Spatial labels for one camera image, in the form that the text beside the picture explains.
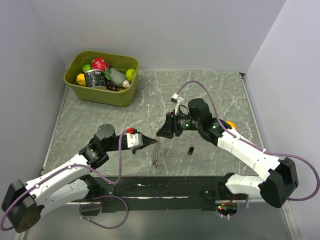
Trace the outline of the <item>black key tag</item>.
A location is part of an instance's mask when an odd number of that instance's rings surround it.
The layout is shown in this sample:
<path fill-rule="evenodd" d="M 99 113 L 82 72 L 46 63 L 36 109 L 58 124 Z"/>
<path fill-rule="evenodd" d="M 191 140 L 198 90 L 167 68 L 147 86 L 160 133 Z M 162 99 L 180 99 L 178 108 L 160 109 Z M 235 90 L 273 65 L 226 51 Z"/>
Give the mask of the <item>black key tag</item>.
<path fill-rule="evenodd" d="M 193 146 L 191 146 L 190 148 L 189 148 L 189 150 L 188 150 L 188 155 L 192 155 L 193 154 L 193 152 L 194 152 L 194 147 Z"/>

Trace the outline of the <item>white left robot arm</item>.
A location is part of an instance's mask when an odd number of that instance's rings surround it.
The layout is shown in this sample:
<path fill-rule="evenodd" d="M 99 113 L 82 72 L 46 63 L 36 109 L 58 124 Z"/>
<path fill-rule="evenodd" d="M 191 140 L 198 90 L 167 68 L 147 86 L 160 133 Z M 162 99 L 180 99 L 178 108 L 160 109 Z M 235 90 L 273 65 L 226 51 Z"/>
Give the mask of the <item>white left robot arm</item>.
<path fill-rule="evenodd" d="M 89 143 L 70 160 L 54 170 L 25 183 L 12 182 L 1 209 L 4 212 L 0 222 L 5 219 L 11 227 L 0 227 L 2 231 L 15 229 L 23 233 L 33 227 L 48 212 L 66 203 L 96 200 L 100 185 L 91 173 L 95 173 L 106 161 L 108 153 L 131 150 L 134 154 L 149 145 L 158 143 L 143 135 L 135 128 L 127 128 L 116 135 L 111 124 L 101 125 Z"/>

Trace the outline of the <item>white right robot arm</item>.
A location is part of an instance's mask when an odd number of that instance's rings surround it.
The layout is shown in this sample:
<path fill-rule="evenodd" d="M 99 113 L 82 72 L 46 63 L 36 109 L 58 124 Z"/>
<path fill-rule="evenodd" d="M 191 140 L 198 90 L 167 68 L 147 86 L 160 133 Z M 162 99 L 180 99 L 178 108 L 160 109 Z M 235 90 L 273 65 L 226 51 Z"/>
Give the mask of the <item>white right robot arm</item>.
<path fill-rule="evenodd" d="M 197 131 L 204 140 L 237 157 L 257 174 L 226 174 L 218 187 L 223 199 L 230 199 L 235 194 L 253 195 L 262 197 L 275 208 L 280 208 L 289 199 L 299 185 L 296 164 L 292 159 L 281 159 L 254 148 L 228 123 L 213 117 L 202 98 L 190 100 L 187 109 L 187 114 L 180 112 L 179 106 L 168 112 L 156 135 L 172 139 L 183 131 Z"/>

